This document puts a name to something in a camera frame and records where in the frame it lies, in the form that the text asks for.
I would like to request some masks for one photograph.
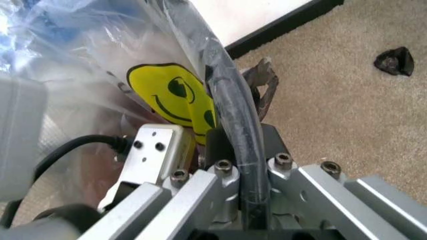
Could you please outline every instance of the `dark rock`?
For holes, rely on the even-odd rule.
[[[404,46],[381,53],[373,65],[391,75],[411,76],[414,71],[414,59]]]

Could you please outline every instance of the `smiley face sticker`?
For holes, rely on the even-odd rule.
[[[127,71],[127,82],[163,118],[192,127],[195,140],[206,143],[216,126],[214,102],[190,71],[176,63],[142,64]]]

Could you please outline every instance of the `clear plastic bag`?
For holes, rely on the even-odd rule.
[[[135,66],[170,63],[197,79],[199,83],[194,86],[202,86],[213,98],[215,107],[213,103],[209,107],[211,112],[216,111],[227,132],[241,173],[242,207],[248,213],[243,215],[243,224],[253,228],[257,219],[268,222],[267,168],[250,89],[191,3],[0,3],[0,71],[43,82],[49,90],[38,161],[60,144],[81,135],[125,135],[135,133],[143,123],[165,123],[152,112],[153,106],[133,91],[129,75]],[[208,110],[204,113],[204,119],[215,125],[216,119],[207,120]],[[191,109],[188,114],[194,120]],[[204,134],[192,124],[196,135]],[[57,189],[62,193],[56,194],[68,196],[64,197],[68,202],[84,201],[95,206],[117,179],[120,164],[111,161],[112,151],[102,145],[83,147],[68,158],[50,170],[51,175],[66,173],[57,174],[63,184]],[[43,208],[54,205],[44,204]]]

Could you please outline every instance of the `gray plastic housing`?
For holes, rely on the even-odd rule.
[[[36,81],[0,73],[0,201],[22,199],[37,164],[47,90]]]

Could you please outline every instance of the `black cable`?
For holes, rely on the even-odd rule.
[[[39,177],[46,172],[54,163],[56,163],[65,154],[72,150],[90,143],[104,143],[108,144],[116,153],[125,154],[129,152],[132,146],[132,140],[125,137],[118,136],[106,136],[106,135],[86,135],[73,139],[56,150],[47,155],[36,167],[34,171],[34,178],[32,183],[34,184]],[[0,218],[0,226],[4,228],[10,228],[14,220],[15,214],[21,205],[22,199],[11,201],[7,204],[4,209],[4,213]]]

